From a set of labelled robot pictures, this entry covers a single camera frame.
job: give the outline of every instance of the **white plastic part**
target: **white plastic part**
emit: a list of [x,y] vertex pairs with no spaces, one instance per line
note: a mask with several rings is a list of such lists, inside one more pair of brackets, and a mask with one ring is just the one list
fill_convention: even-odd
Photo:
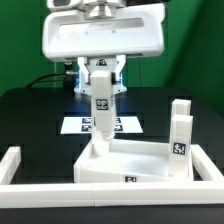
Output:
[[158,56],[164,50],[161,14],[165,15],[163,4],[120,8],[109,20],[85,21],[83,12],[76,10],[52,13],[44,24],[43,52],[53,61]]
[[190,100],[176,99],[172,103],[171,118],[175,114],[190,115],[190,111],[191,111],[191,101]]
[[[133,152],[138,150],[137,143],[132,145]],[[216,181],[1,185],[0,208],[223,204],[223,176],[214,169],[211,160],[203,155],[200,146],[191,147],[197,172]],[[144,153],[145,150],[147,144],[140,152]],[[91,153],[91,150],[86,150],[81,157],[88,157]]]
[[194,167],[204,181],[223,181],[223,175],[199,145],[191,145],[191,151]]
[[0,162],[0,185],[10,184],[20,162],[20,147],[10,147]]
[[193,181],[192,159],[189,175],[170,177],[169,144],[113,139],[109,153],[94,154],[92,142],[74,164],[75,183]]
[[65,11],[65,10],[71,10],[74,8],[83,9],[83,0],[70,0],[69,4],[62,5],[62,6],[55,6],[54,0],[47,0],[47,7],[52,11]]
[[169,175],[187,177],[193,117],[175,114],[171,120]]

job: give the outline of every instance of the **white block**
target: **white block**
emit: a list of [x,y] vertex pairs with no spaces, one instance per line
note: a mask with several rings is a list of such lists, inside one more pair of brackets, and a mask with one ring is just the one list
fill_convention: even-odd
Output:
[[199,145],[191,145],[193,165],[204,181],[224,181],[223,175]]
[[20,162],[20,147],[10,147],[0,163],[0,185],[10,184]]
[[0,208],[94,206],[94,188],[83,184],[0,186]]
[[189,153],[193,117],[175,114],[171,120],[169,175],[189,175]]
[[190,100],[176,99],[172,103],[171,118],[173,118],[173,116],[175,114],[190,115],[190,111],[191,111],[191,101]]

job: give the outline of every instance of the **black table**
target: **black table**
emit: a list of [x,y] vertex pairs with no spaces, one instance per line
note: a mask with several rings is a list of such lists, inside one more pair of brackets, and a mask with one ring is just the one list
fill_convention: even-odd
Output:
[[[173,88],[129,88],[117,96],[120,116],[137,116],[143,134],[116,138],[168,142],[171,104],[192,100],[192,144],[224,169],[224,119],[191,93]],[[90,116],[90,100],[64,89],[13,89],[0,98],[0,158],[19,145],[22,162],[13,184],[72,183],[73,164],[90,135],[61,135],[64,116]],[[220,223],[223,205],[2,209],[0,223]]]

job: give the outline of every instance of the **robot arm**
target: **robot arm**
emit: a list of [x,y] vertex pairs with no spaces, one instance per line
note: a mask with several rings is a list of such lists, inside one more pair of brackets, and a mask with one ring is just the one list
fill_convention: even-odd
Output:
[[91,89],[92,144],[97,155],[114,137],[114,85],[126,57],[163,52],[164,4],[126,7],[137,1],[48,0],[53,11],[44,24],[43,52],[53,61],[78,61]]

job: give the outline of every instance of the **cable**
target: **cable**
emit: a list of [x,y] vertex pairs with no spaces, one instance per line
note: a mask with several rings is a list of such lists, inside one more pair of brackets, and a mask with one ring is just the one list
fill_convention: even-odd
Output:
[[64,80],[48,80],[48,81],[33,81],[32,83],[30,83],[29,85],[26,86],[26,88],[31,88],[33,85],[37,84],[37,83],[56,83],[56,82],[61,82],[63,83]]
[[32,81],[31,83],[29,83],[28,85],[26,85],[26,88],[31,88],[34,84],[41,82],[41,80],[43,79],[47,79],[47,78],[51,78],[51,77],[56,77],[56,76],[66,76],[65,73],[56,73],[56,74],[48,74],[48,75],[43,75],[37,79],[35,79],[34,81]]

